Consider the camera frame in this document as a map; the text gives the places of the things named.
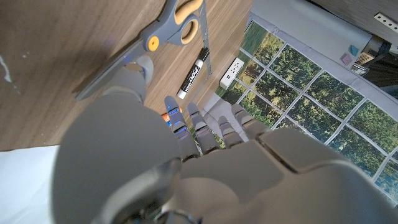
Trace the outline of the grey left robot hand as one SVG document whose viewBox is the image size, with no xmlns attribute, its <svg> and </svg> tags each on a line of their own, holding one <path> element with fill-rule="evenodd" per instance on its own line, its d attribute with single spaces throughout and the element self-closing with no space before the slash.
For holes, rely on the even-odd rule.
<svg viewBox="0 0 398 224">
<path fill-rule="evenodd" d="M 190 131 L 171 96 L 168 126 L 145 107 L 154 66 L 116 60 L 108 82 L 65 133 L 52 184 L 55 223 L 396 223 L 397 210 L 344 156 L 239 105 L 218 121 L 221 149 L 194 104 Z"/>
</svg>

